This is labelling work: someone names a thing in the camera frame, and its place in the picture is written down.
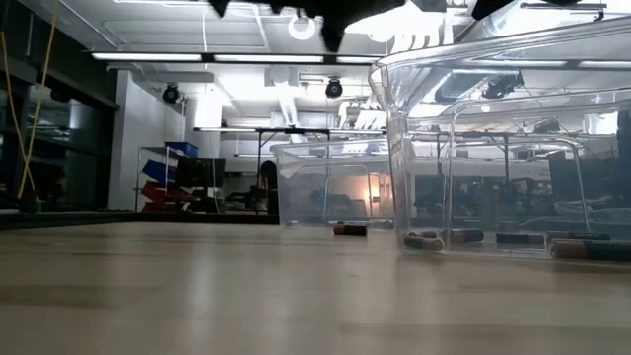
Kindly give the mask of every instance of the white ceiling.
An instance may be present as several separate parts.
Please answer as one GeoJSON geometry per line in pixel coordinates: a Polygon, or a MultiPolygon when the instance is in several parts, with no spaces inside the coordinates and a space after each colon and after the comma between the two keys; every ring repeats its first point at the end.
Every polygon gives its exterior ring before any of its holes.
{"type": "MultiPolygon", "coordinates": [[[[44,19],[52,17],[53,1],[21,2],[44,19]]],[[[292,9],[273,15],[264,6],[236,2],[220,19],[205,1],[169,6],[164,1],[61,0],[58,26],[87,48],[101,51],[325,53],[318,34],[321,22],[315,21],[309,39],[297,40],[288,31],[294,15],[292,9]]],[[[306,27],[302,22],[296,25],[299,31],[306,27]]],[[[386,54],[386,44],[348,34],[340,53],[386,54]]]]}
{"type": "MultiPolygon", "coordinates": [[[[42,18],[52,17],[53,1],[20,1],[42,18]]],[[[297,40],[289,34],[288,24],[295,15],[292,9],[286,9],[277,16],[271,14],[265,6],[233,1],[226,16],[219,19],[205,1],[187,6],[174,6],[172,3],[173,0],[60,0],[58,27],[94,51],[326,53],[318,34],[319,20],[315,20],[315,34],[307,40],[297,40]]],[[[550,26],[554,27],[592,20],[591,15],[576,16],[561,11],[553,13],[544,18],[537,12],[535,19],[538,20],[533,21],[532,18],[522,16],[521,12],[511,17],[507,23],[513,27],[511,31],[524,32],[528,31],[527,22],[531,25],[537,22],[540,27],[546,27],[550,22],[554,24],[550,26]]],[[[458,32],[456,27],[460,29],[470,21],[465,15],[454,16],[454,19],[455,34],[458,32]]],[[[303,28],[304,25],[297,25],[297,30],[303,28]]],[[[382,43],[371,40],[368,35],[346,34],[339,52],[352,55],[386,55],[393,45],[394,40],[382,43]]],[[[601,45],[598,50],[607,48],[615,48],[615,45],[601,45]]],[[[542,53],[539,52],[536,56],[545,55],[548,50],[553,52],[550,48],[542,48],[542,53]]],[[[586,48],[586,53],[589,54],[592,50],[594,49],[586,48]]],[[[257,117],[268,116],[271,111],[280,109],[278,98],[264,89],[266,68],[268,66],[262,65],[144,64],[132,69],[137,81],[144,81],[146,87],[153,86],[157,91],[161,91],[165,83],[170,81],[161,80],[163,76],[170,73],[194,74],[200,78],[198,82],[184,83],[181,79],[184,74],[177,79],[188,95],[203,93],[207,89],[204,83],[212,81],[230,99],[224,106],[225,117],[257,117]]],[[[303,66],[297,69],[300,73],[318,74],[324,79],[340,77],[345,88],[343,99],[365,97],[370,93],[368,68],[303,66]]],[[[559,76],[551,76],[549,72],[543,75],[540,73],[524,74],[526,86],[531,90],[553,85],[578,85],[576,82],[564,81],[562,73],[559,76]]],[[[589,81],[587,76],[584,79],[583,83],[589,81]]],[[[300,94],[296,98],[298,110],[337,112],[340,100],[328,100],[324,95],[324,88],[325,82],[310,82],[309,94],[300,94]]]]}

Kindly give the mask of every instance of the glass window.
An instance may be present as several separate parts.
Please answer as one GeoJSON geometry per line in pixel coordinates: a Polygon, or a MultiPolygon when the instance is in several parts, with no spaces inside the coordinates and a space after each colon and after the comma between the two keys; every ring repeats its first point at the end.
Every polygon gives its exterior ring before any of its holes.
{"type": "Polygon", "coordinates": [[[9,94],[0,89],[0,127],[11,125],[11,112],[9,111],[9,94]]]}
{"type": "Polygon", "coordinates": [[[31,170],[42,212],[105,208],[109,164],[105,157],[70,150],[50,141],[35,141],[31,170]]]}
{"type": "Polygon", "coordinates": [[[36,136],[69,143],[84,149],[102,149],[104,118],[101,112],[48,88],[31,86],[27,125],[33,129],[37,102],[41,111],[36,136]]]}
{"type": "Polygon", "coordinates": [[[11,160],[11,137],[0,134],[0,210],[15,208],[11,191],[11,180],[15,171],[15,161],[11,160]]]}

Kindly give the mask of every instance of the ceiling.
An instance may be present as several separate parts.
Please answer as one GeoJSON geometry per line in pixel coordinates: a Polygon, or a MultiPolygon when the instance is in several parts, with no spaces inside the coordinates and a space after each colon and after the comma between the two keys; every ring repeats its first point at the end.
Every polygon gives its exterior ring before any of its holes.
{"type": "MultiPolygon", "coordinates": [[[[20,1],[42,18],[52,17],[53,1],[20,1]]],[[[599,3],[599,0],[586,1],[599,3]]],[[[602,2],[622,6],[620,4],[626,5],[627,1],[603,0],[602,2]]],[[[466,0],[463,3],[471,5],[474,1],[466,0]]],[[[308,24],[306,19],[301,19],[290,26],[290,22],[295,21],[293,9],[285,9],[280,15],[273,15],[266,6],[233,1],[226,16],[220,19],[204,1],[60,0],[59,10],[57,24],[59,29],[92,51],[326,53],[318,35],[321,24],[319,19],[313,22],[313,35],[302,38],[303,40],[296,39],[300,37],[308,24]],[[296,30],[298,35],[290,34],[290,29],[296,30]]],[[[347,29],[339,53],[341,55],[383,56],[411,47],[423,48],[442,44],[446,38],[443,33],[446,33],[445,26],[442,25],[444,23],[436,23],[434,18],[421,17],[425,16],[425,13],[420,11],[416,13],[412,10],[408,8],[398,10],[399,14],[403,12],[406,15],[405,21],[401,20],[398,23],[394,18],[389,22],[390,27],[397,30],[405,26],[411,27],[415,32],[422,32],[422,40],[418,40],[418,34],[414,42],[409,39],[406,43],[403,43],[400,36],[388,39],[386,35],[380,38],[383,34],[376,34],[373,29],[387,30],[388,26],[368,23],[368,27],[363,30],[355,31],[357,29],[354,28],[354,31],[348,33],[347,29]]],[[[577,14],[570,11],[546,12],[545,16],[540,11],[533,12],[519,8],[516,11],[518,13],[510,15],[508,19],[496,21],[492,27],[483,27],[484,24],[479,23],[473,27],[473,30],[467,28],[467,32],[463,32],[463,35],[458,34],[472,23],[471,19],[465,11],[450,12],[449,27],[456,40],[468,41],[590,22],[594,16],[592,13],[577,14]],[[496,26],[497,24],[501,24],[500,27],[503,28],[500,29],[496,26]]],[[[624,16],[625,11],[627,10],[611,8],[606,16],[624,16]]],[[[609,50],[615,48],[612,45],[606,47],[609,50]]],[[[543,48],[541,49],[543,53],[536,55],[545,55],[548,49],[543,48]]],[[[226,118],[269,117],[272,111],[280,110],[278,93],[274,91],[274,88],[265,86],[265,72],[269,65],[145,63],[123,65],[120,68],[132,70],[137,82],[157,92],[161,92],[168,82],[178,82],[181,90],[188,97],[195,98],[203,95],[210,85],[217,86],[225,93],[224,116],[226,118]]],[[[306,83],[307,88],[299,85],[300,90],[295,93],[295,104],[298,110],[338,112],[342,101],[364,100],[371,93],[368,86],[367,67],[294,66],[294,68],[300,75],[311,78],[299,81],[306,83]],[[324,94],[328,78],[332,77],[340,78],[344,86],[344,95],[337,100],[327,99],[324,94]]],[[[562,73],[558,76],[548,74],[550,73],[541,74],[540,71],[524,73],[528,94],[542,87],[561,88],[578,85],[568,82],[570,78],[564,79],[562,73]]],[[[584,79],[583,82],[589,81],[587,76],[584,79]]]]}
{"type": "MultiPolygon", "coordinates": [[[[43,19],[51,19],[54,1],[21,0],[43,19]]],[[[289,24],[296,11],[274,15],[264,5],[231,2],[220,19],[205,1],[187,0],[60,0],[58,27],[88,49],[97,51],[326,53],[314,34],[295,39],[289,24]]],[[[470,22],[457,17],[456,26],[470,22]]],[[[307,19],[293,28],[302,34],[307,19]]],[[[340,54],[385,55],[392,43],[365,34],[347,33],[340,54]]]]}

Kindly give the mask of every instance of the white wall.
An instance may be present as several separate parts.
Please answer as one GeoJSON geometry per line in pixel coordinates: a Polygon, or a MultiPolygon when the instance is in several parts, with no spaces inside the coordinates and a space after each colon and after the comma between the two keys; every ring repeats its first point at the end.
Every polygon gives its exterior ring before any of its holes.
{"type": "MultiPolygon", "coordinates": [[[[114,123],[109,208],[133,210],[138,148],[162,147],[166,141],[183,140],[185,119],[136,84],[128,71],[118,73],[116,102],[120,110],[114,123]]],[[[144,181],[145,177],[140,182],[141,187],[144,181]]]]}
{"type": "Polygon", "coordinates": [[[219,144],[220,134],[219,132],[195,132],[195,121],[199,119],[199,114],[212,114],[219,115],[219,125],[221,125],[221,106],[214,107],[214,111],[211,109],[199,109],[199,100],[186,101],[186,131],[184,139],[186,142],[193,144],[199,148],[199,158],[219,158],[219,144]]]}

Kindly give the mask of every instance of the storage bin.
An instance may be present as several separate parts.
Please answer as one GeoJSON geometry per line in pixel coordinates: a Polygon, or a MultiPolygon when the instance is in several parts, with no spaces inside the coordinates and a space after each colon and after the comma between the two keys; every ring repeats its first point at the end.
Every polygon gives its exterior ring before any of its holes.
{"type": "Polygon", "coordinates": [[[630,35],[627,18],[379,60],[399,246],[550,257],[550,231],[628,239],[630,35]]]}
{"type": "Polygon", "coordinates": [[[285,225],[394,218],[386,141],[275,145],[280,219],[285,225]]]}
{"type": "Polygon", "coordinates": [[[199,148],[187,142],[165,142],[165,146],[189,158],[197,158],[199,154],[199,148]]]}

